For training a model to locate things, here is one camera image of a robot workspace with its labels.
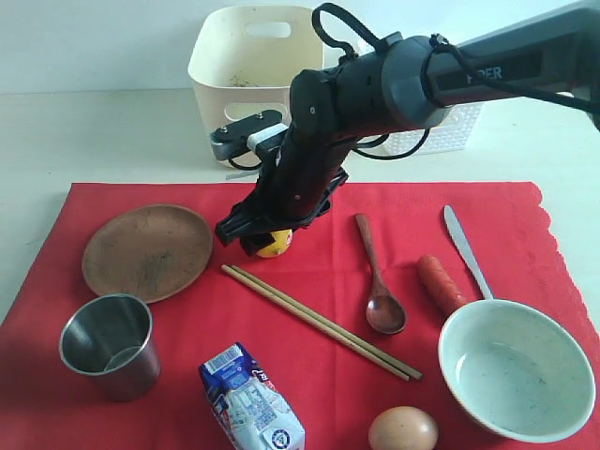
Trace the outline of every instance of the milk carton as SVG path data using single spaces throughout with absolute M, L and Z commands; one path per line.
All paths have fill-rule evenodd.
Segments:
M 236 450 L 304 450 L 302 424 L 242 344 L 199 371 L 213 414 Z

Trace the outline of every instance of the table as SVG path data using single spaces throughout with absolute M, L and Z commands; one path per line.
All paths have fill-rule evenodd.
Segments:
M 487 104 L 464 150 L 389 162 L 351 155 L 344 168 L 351 182 L 534 181 L 600 329 L 599 147 L 582 112 L 518 98 Z M 189 89 L 1 96 L 0 320 L 70 183 L 218 183 L 228 173 L 209 152 Z

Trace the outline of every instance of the wooden spoon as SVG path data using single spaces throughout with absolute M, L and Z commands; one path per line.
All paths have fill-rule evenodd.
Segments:
M 367 216 L 357 214 L 354 218 L 356 219 L 360 235 L 363 238 L 373 274 L 371 292 L 367 303 L 367 322 L 374 330 L 380 333 L 386 335 L 399 333 L 404 329 L 404 325 L 406 324 L 406 313 L 399 301 L 383 282 L 382 272 L 377 265 L 377 258 L 375 257 L 375 249 L 373 248 L 373 239 L 368 226 Z

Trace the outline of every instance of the black cable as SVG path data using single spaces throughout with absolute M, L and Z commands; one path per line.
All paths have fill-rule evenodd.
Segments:
M 354 58 L 357 56 L 353 46 L 348 42 L 342 42 L 333 39 L 327 34 L 327 32 L 323 29 L 323 25 L 321 24 L 322 12 L 327 12 L 346 23 L 354 31 L 354 33 L 356 33 L 370 46 L 374 46 L 375 43 L 379 41 L 377 37 L 362 22 L 356 19 L 349 11 L 347 11 L 343 7 L 334 5 L 333 3 L 323 3 L 322 5 L 320 5 L 312 11 L 312 28 L 315 30 L 317 36 L 321 38 L 321 40 L 326 45 L 334 49 L 343 50 L 348 58 Z
M 551 92 L 542 91 L 540 89 L 533 89 L 530 87 L 517 86 L 508 82 L 498 82 L 491 80 L 487 76 L 478 72 L 474 66 L 472 66 L 458 47 L 452 45 L 445 37 L 440 35 L 433 35 L 430 40 L 431 46 L 435 53 L 450 53 L 457 60 L 458 64 L 462 69 L 467 72 L 471 77 L 479 81 L 481 84 L 497 89 L 499 91 L 507 92 L 519 97 L 535 98 L 537 100 L 547 101 L 550 103 L 556 103 L 563 105 L 568 108 L 574 108 L 581 110 L 586 113 L 600 114 L 600 103 L 594 103 L 581 98 L 567 97 L 560 94 L 554 94 Z
M 389 137 L 390 137 L 389 134 L 383 134 L 379 138 L 374 139 L 372 141 L 359 142 L 356 145 L 356 148 L 373 148 L 373 147 L 376 147 L 377 145 L 381 145 L 382 143 L 384 143 L 385 141 L 387 141 L 387 138 L 389 138 Z
M 377 159 L 379 161 L 392 161 L 394 159 L 407 158 L 410 155 L 414 155 L 416 153 L 416 151 L 423 146 L 423 144 L 429 137 L 430 131 L 431 131 L 430 128 L 426 129 L 425 132 L 423 133 L 423 136 L 421 136 L 421 139 L 419 140 L 419 142 L 411 150 L 409 150 L 408 152 L 404 152 L 400 155 L 389 155 L 387 157 L 384 157 L 384 156 L 379 156 L 379 155 L 371 155 L 370 153 L 362 152 L 362 151 L 358 150 L 357 148 L 354 148 L 353 151 L 354 151 L 354 153 L 357 153 L 361 157 Z
M 238 171 L 256 171 L 263 165 L 262 162 L 259 162 L 256 166 L 242 166 L 235 162 L 231 157 L 227 161 Z

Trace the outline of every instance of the white wall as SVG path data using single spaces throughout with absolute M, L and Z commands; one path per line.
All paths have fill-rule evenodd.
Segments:
M 321 3 L 291 1 L 310 7 Z M 229 5 L 289 3 L 0 0 L 0 94 L 187 87 L 189 55 L 206 15 Z M 573 1 L 338 0 L 336 3 L 349 9 L 379 35 L 401 31 L 407 37 L 439 32 L 459 43 Z

